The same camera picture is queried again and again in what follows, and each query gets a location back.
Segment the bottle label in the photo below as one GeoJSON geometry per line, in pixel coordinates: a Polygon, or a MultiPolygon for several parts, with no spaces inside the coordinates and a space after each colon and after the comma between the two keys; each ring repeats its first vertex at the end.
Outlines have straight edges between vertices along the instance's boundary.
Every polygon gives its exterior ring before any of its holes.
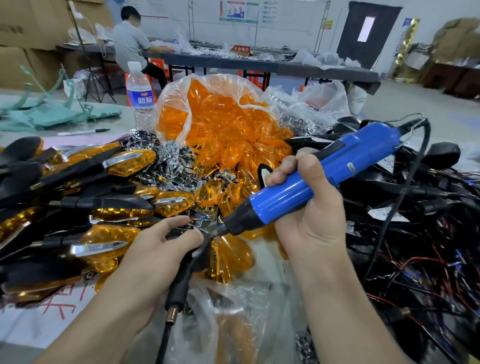
{"type": "Polygon", "coordinates": [[[130,105],[133,108],[152,108],[155,103],[153,102],[152,90],[149,91],[130,91],[127,90],[128,99],[130,105]]]}

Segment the right hand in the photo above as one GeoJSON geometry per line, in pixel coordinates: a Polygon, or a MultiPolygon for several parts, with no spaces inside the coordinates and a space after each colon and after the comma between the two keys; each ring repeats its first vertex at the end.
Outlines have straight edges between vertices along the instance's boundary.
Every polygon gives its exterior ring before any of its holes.
{"type": "Polygon", "coordinates": [[[275,222],[275,230],[287,254],[294,258],[297,252],[312,244],[346,253],[347,222],[343,198],[327,180],[322,165],[314,155],[299,151],[297,156],[286,157],[279,168],[265,177],[265,184],[282,184],[297,167],[300,176],[313,190],[314,197],[301,210],[275,222]]]}

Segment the window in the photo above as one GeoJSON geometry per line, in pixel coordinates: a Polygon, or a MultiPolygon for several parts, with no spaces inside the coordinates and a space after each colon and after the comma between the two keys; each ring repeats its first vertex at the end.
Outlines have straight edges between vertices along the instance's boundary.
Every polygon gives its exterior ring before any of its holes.
{"type": "Polygon", "coordinates": [[[374,21],[375,18],[372,16],[367,16],[365,18],[365,21],[363,22],[363,27],[360,30],[359,38],[357,39],[358,42],[365,43],[367,41],[368,36],[370,35],[370,31],[372,30],[374,21]]]}

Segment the gray shirt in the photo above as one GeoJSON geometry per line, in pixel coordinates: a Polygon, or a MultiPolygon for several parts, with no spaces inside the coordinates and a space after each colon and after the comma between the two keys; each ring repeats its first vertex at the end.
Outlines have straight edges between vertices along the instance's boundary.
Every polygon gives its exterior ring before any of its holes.
{"type": "Polygon", "coordinates": [[[126,20],[113,28],[113,44],[117,56],[118,65],[125,71],[128,69],[128,61],[137,61],[142,65],[142,70],[147,66],[146,59],[141,50],[147,50],[151,44],[145,33],[126,20]]]}

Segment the man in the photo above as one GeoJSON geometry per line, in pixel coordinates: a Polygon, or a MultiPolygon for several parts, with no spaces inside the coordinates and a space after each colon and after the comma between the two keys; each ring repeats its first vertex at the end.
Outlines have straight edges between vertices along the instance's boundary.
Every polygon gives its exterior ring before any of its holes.
{"type": "MultiPolygon", "coordinates": [[[[320,362],[408,364],[357,279],[345,243],[343,199],[318,159],[286,157],[265,183],[283,183],[297,165],[314,198],[280,218],[275,229],[290,257],[320,362]]],[[[203,241],[193,230],[165,241],[171,229],[188,222],[176,216],[141,232],[100,293],[36,364],[119,363],[150,321],[183,256],[203,241]]]]}
{"type": "Polygon", "coordinates": [[[117,54],[117,63],[126,73],[130,73],[127,62],[140,62],[142,72],[156,78],[163,90],[167,85],[165,71],[148,62],[142,56],[142,50],[161,53],[169,52],[170,49],[152,46],[145,33],[139,28],[142,17],[133,6],[124,6],[120,15],[123,21],[113,29],[113,44],[117,54]]]}

